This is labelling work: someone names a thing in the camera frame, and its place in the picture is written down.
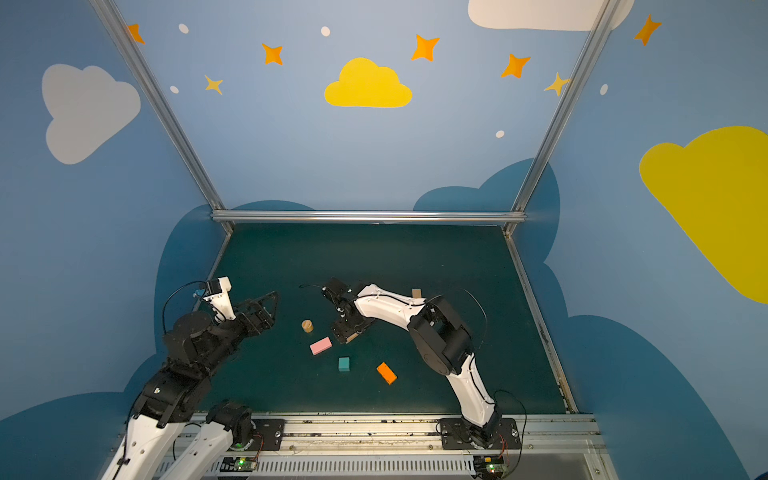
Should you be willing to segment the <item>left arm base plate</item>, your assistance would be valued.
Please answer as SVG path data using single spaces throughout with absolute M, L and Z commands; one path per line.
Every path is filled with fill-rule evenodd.
M 286 421 L 282 418 L 253 418 L 251 434 L 242 447 L 243 451 L 279 451 L 283 441 Z

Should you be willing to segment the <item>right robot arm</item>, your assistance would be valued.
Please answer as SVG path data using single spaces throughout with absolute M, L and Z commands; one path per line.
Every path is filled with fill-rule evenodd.
M 460 408 L 458 438 L 478 447 L 492 444 L 502 414 L 487 391 L 476 364 L 476 351 L 467 324 L 442 296 L 407 297 L 368 284 L 353 289 L 337 278 L 321 287 L 336 309 L 332 324 L 336 339 L 347 344 L 376 322 L 407 331 L 422 360 L 447 378 Z

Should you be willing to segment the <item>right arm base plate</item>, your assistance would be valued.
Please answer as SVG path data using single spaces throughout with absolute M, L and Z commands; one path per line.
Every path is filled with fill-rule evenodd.
M 463 418 L 443 418 L 436 431 L 444 450 L 519 450 L 522 438 L 513 418 L 501 418 L 478 427 Z

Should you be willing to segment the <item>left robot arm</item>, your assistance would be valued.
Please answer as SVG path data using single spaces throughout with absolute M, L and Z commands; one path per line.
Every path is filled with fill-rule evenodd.
M 151 479 L 166 452 L 212 388 L 212 378 L 240 344 L 271 329 L 279 294 L 272 291 L 234 309 L 234 318 L 216 323 L 204 311 L 179 318 L 163 341 L 168 358 L 145 384 L 126 421 L 123 440 L 106 467 L 104 479 Z M 212 407 L 190 446 L 162 475 L 164 479 L 200 479 L 227 450 L 265 446 L 252 410 L 222 401 Z

